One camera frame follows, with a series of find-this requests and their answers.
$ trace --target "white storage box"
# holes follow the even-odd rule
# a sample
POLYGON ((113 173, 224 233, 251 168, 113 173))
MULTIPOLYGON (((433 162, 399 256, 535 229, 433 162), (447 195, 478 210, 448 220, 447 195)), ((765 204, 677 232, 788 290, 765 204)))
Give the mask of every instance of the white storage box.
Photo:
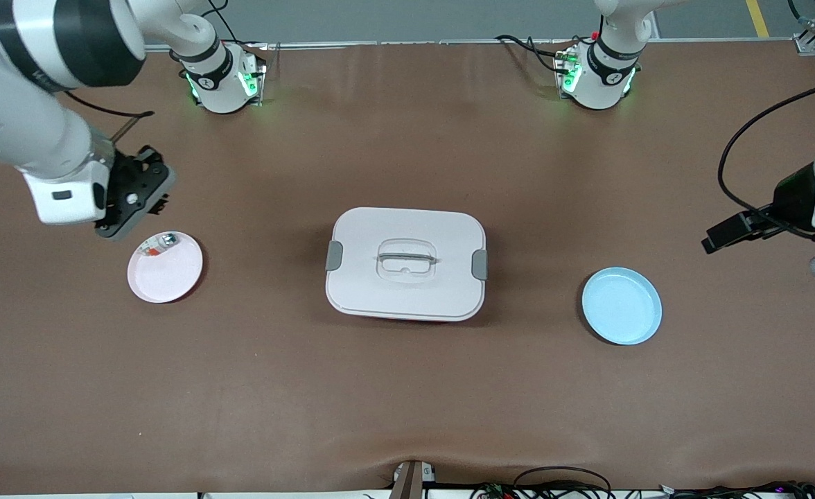
POLYGON ((355 208, 334 225, 327 293, 335 309, 387 319, 468 319, 484 302, 484 230, 465 213, 355 208))

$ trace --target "light blue plate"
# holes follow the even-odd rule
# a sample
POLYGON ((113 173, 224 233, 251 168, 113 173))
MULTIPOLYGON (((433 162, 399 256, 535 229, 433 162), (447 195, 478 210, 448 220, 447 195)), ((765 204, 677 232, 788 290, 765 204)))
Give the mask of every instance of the light blue plate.
POLYGON ((660 328, 663 306, 645 276, 627 268, 606 268, 583 288, 583 315, 611 343, 640 344, 660 328))

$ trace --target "small bottle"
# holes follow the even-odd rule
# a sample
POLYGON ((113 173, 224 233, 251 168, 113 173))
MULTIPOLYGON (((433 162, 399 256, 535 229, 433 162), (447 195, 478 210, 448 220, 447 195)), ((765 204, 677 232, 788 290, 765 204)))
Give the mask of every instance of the small bottle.
POLYGON ((167 233, 160 236, 152 236, 142 243, 136 250, 144 256, 158 256, 167 252, 171 247, 179 243, 176 234, 167 233))

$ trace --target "brown table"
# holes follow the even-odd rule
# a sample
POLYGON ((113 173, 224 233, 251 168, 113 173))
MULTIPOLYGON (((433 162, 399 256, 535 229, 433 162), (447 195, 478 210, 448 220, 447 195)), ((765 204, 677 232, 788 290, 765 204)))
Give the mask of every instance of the brown table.
MULTIPOLYGON (((158 111, 119 145, 151 144, 179 173, 123 243, 39 224, 0 167, 0 493, 360 489, 408 458, 441 481, 543 464, 617 487, 815 480, 815 245, 699 243, 737 211, 715 183, 722 146, 815 85, 815 60, 791 42, 654 44, 632 94, 592 112, 495 45, 272 59, 265 104, 233 116, 193 107, 163 54, 128 88, 78 92, 158 111), (355 206, 480 219, 481 312, 335 312, 324 256, 355 206), (167 229, 198 237, 208 269, 153 306, 125 266, 167 229), (610 265, 661 293, 639 347, 579 318, 583 281, 610 265)), ((728 182, 765 203, 814 155, 815 98, 751 130, 728 182)))

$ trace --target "yellow stripe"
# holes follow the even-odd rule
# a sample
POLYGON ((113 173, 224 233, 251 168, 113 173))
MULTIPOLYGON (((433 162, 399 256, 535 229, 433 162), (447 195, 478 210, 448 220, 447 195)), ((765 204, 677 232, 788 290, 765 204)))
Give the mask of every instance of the yellow stripe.
POLYGON ((762 17, 759 0, 746 0, 746 8, 749 9, 749 17, 753 20, 755 34, 758 35, 759 38, 768 38, 768 26, 765 26, 765 18, 762 17))

